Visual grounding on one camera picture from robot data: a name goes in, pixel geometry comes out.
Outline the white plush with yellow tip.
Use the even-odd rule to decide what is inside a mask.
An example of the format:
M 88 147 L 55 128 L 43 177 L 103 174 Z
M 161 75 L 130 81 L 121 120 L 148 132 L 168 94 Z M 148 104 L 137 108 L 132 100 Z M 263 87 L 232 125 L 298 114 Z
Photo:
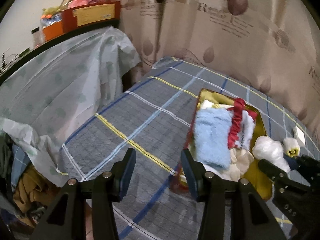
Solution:
M 283 139 L 284 152 L 289 157 L 297 157 L 300 154 L 300 146 L 295 138 L 284 138 Z

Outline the white fluffy sock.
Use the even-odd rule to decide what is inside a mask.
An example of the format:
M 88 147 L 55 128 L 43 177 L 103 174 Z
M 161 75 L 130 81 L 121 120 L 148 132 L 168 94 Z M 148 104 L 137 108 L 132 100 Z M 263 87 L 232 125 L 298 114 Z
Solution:
M 283 146 L 279 141 L 274 141 L 267 136 L 260 136 L 256 139 L 252 154 L 258 160 L 268 160 L 286 173 L 290 172 L 290 167 L 284 159 Z

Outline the red white ruffled cloth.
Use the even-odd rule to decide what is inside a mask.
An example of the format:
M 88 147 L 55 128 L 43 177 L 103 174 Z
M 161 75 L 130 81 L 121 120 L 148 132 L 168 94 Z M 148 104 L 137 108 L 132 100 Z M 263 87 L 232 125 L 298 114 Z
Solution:
M 232 125 L 227 140 L 229 149 L 243 148 L 249 151 L 258 114 L 253 110 L 245 109 L 245 107 L 245 101 L 236 98 L 233 107 L 227 109 L 232 112 Z

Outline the light blue towel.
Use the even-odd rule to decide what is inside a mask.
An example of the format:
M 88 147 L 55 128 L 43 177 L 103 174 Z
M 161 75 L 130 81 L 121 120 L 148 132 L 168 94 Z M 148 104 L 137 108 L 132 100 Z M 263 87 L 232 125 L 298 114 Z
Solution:
M 229 169 L 228 135 L 231 125 L 231 114 L 224 108 L 198 110 L 193 128 L 195 159 L 216 170 Z

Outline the white folded cloth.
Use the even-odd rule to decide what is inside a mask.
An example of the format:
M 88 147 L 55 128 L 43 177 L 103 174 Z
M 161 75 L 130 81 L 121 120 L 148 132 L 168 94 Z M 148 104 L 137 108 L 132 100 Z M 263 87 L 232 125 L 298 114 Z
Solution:
M 305 134 L 298 126 L 293 128 L 293 135 L 300 147 L 306 146 Z

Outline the cream cloth in tray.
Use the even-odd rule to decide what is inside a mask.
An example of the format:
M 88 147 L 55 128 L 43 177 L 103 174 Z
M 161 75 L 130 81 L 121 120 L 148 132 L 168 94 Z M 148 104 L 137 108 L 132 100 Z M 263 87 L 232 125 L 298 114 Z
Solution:
M 205 165 L 206 171 L 213 172 L 224 180 L 238 181 L 248 171 L 249 166 L 254 161 L 253 155 L 243 148 L 231 148 L 231 164 L 229 169 L 217 171 L 216 169 Z

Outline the brown cloth pile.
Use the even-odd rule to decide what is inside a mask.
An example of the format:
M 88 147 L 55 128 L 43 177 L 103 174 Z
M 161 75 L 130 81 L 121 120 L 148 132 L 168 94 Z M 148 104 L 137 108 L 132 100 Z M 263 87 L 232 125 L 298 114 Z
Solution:
M 35 227 L 59 191 L 59 187 L 30 164 L 21 175 L 13 194 L 13 200 L 21 212 L 19 220 Z

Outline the white folded towel in tray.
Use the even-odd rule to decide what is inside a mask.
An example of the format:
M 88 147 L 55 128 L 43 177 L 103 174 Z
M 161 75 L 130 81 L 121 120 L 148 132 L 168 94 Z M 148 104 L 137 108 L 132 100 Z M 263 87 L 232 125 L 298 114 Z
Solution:
M 214 108 L 214 109 L 230 109 L 233 108 L 232 105 L 225 105 L 225 104 L 220 104 L 220 103 L 214 103 L 209 100 L 204 100 L 203 102 L 200 103 L 199 109 L 208 109 L 208 108 Z

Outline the grey plaid tablecloth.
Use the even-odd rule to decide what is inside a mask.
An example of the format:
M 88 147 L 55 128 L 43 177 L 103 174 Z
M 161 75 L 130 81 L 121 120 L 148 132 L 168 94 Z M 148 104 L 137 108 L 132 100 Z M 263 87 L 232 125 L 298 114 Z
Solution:
M 151 72 L 92 116 L 62 145 L 70 177 L 94 179 L 127 149 L 137 160 L 127 195 L 114 204 L 120 239 L 196 239 L 203 205 L 170 190 L 200 90 L 242 98 L 261 114 L 274 140 L 293 135 L 300 121 L 262 92 L 210 69 L 164 58 Z

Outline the white green patterned cover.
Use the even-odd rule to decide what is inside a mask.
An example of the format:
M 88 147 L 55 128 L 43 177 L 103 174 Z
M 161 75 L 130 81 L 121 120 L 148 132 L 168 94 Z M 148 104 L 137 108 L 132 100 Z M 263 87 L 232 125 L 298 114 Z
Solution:
M 1 85 L 1 132 L 57 186 L 67 180 L 60 148 L 103 105 L 121 94 L 121 78 L 140 63 L 129 37 L 106 27 L 36 56 Z

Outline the beige leaf print curtain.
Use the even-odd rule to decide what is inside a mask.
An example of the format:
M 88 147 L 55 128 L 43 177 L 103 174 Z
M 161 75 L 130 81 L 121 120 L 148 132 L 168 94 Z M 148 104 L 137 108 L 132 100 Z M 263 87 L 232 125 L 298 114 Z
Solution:
M 227 74 L 319 136 L 319 21 L 301 0 L 104 0 L 142 58 L 135 78 L 173 56 Z

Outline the orange box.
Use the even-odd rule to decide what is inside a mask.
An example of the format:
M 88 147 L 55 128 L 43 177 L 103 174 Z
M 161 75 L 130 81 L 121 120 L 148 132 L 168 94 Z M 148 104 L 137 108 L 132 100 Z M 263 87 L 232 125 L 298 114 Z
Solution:
M 44 27 L 42 32 L 45 42 L 63 35 L 62 21 L 55 22 L 47 27 Z

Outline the red yellow cardboard box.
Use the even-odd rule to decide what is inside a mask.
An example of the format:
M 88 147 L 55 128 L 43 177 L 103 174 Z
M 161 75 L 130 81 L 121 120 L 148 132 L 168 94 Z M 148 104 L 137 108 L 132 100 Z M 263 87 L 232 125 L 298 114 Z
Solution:
M 119 20 L 121 3 L 101 2 L 73 7 L 61 13 L 64 33 L 86 27 L 95 23 Z

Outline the red plastic bag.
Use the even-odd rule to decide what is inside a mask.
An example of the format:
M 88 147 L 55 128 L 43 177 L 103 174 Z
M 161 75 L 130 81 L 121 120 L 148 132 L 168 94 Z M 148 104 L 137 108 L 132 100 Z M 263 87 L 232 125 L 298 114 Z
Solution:
M 103 2 L 104 0 L 72 0 L 68 4 L 68 9 L 69 8 L 74 8 L 74 7 L 80 7 L 83 5 L 88 5 L 88 4 L 95 4 L 95 3 L 100 3 Z

